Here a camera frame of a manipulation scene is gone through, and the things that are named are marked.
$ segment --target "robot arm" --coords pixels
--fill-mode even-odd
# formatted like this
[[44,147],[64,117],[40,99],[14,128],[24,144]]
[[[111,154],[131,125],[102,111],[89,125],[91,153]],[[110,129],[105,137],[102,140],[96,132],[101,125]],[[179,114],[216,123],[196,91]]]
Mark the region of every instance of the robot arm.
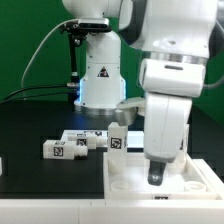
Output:
[[120,34],[146,55],[139,82],[145,91],[144,152],[151,161],[173,162],[181,147],[192,98],[202,91],[217,5],[218,0],[122,2]]

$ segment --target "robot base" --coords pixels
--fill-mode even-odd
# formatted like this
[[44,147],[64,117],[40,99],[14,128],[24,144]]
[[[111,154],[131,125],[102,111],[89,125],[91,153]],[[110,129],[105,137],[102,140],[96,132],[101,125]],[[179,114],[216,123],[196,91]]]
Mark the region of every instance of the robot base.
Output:
[[75,101],[74,111],[91,115],[113,116],[115,108],[91,108],[85,105],[81,105],[79,102]]

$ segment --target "green wall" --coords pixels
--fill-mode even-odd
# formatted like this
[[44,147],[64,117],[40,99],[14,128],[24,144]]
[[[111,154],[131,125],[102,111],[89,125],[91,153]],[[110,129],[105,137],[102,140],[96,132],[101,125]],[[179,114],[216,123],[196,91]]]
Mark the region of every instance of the green wall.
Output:
[[[0,99],[20,88],[22,74],[34,51],[57,24],[71,19],[61,0],[1,0],[0,1]],[[111,19],[114,30],[117,20]],[[78,50],[78,68],[85,73],[85,46]],[[143,95],[136,85],[139,52],[122,42],[121,74],[127,81],[127,96]],[[208,63],[206,82],[216,81],[224,73],[224,54]],[[60,84],[70,80],[67,35],[58,32],[47,41],[31,67],[25,86]],[[203,91],[194,104],[224,125],[224,87]],[[39,98],[66,100],[66,96]]]

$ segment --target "blue light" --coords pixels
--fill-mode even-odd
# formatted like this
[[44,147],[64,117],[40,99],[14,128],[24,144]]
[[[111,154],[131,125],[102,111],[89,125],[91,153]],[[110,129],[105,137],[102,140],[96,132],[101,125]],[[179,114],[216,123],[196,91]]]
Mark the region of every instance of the blue light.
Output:
[[80,87],[79,87],[79,98],[78,98],[78,102],[81,103],[82,101],[82,79],[80,80]]

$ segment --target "black table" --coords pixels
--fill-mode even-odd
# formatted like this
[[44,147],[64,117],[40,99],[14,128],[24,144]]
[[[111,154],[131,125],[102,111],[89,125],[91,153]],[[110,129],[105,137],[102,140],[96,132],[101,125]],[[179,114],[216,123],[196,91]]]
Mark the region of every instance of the black table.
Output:
[[[43,160],[47,139],[64,130],[107,130],[113,117],[83,115],[67,102],[19,101],[0,106],[0,198],[103,198],[103,152],[90,151],[82,160]],[[137,117],[129,130],[143,130]],[[190,118],[189,154],[205,159],[224,177],[224,128],[198,108]]]

